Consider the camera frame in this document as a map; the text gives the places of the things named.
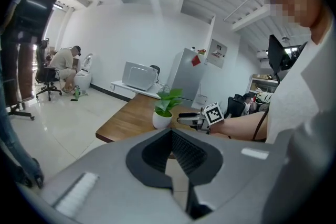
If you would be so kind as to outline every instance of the silver refrigerator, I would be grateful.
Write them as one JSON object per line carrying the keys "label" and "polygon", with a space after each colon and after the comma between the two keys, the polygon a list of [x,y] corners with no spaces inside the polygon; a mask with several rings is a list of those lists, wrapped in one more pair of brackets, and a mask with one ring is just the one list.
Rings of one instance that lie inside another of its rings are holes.
{"label": "silver refrigerator", "polygon": [[182,89],[183,106],[191,107],[196,97],[199,83],[205,71],[204,56],[199,57],[201,63],[193,66],[192,60],[198,54],[185,48],[175,56],[167,85],[170,89]]}

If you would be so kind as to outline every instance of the tile floor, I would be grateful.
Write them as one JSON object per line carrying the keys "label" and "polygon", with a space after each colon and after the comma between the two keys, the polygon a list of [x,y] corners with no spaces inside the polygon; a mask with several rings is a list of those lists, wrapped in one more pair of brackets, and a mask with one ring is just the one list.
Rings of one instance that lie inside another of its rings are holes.
{"label": "tile floor", "polygon": [[[45,174],[45,182],[88,153],[105,144],[95,137],[96,130],[125,104],[94,89],[78,102],[70,96],[54,93],[51,101],[42,93],[39,99],[26,103],[26,111],[35,120],[10,116],[11,123],[26,151],[36,158]],[[174,197],[185,208],[188,178],[176,160],[169,159],[166,174],[173,178]]]}

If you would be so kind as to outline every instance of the green bottle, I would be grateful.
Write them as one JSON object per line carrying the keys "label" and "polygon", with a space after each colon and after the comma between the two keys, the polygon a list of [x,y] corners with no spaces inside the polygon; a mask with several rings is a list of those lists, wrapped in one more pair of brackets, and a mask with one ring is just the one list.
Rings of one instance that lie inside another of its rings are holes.
{"label": "green bottle", "polygon": [[79,98],[79,91],[78,91],[78,87],[75,87],[75,98],[78,99]]}

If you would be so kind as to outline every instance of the green plant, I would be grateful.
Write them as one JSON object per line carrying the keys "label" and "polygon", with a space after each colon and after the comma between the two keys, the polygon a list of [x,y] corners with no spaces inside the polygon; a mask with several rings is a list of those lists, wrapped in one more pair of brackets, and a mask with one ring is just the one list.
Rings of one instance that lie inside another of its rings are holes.
{"label": "green plant", "polygon": [[155,102],[155,112],[162,116],[169,118],[172,116],[170,112],[174,106],[181,104],[181,101],[176,100],[176,98],[182,96],[182,89],[172,89],[169,90],[167,86],[162,87],[158,91],[158,96],[161,98],[160,101]]}

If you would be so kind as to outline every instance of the shoe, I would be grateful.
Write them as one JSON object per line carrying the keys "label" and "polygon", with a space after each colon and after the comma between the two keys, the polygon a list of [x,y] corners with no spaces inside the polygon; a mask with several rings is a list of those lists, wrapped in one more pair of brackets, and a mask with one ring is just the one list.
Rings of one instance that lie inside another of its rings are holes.
{"label": "shoe", "polygon": [[[39,162],[37,161],[37,159],[33,158],[33,160],[37,164],[38,168],[41,168]],[[43,187],[44,175],[43,175],[42,171],[40,171],[39,175],[34,176],[34,180],[35,180],[35,183],[38,186],[38,188],[42,188]]]}
{"label": "shoe", "polygon": [[65,93],[66,95],[72,95],[71,91],[64,89],[64,87],[62,88],[62,92]]}
{"label": "shoe", "polygon": [[31,188],[33,186],[33,182],[28,178],[22,167],[19,167],[18,169],[18,176],[18,183],[26,186],[27,188]]}

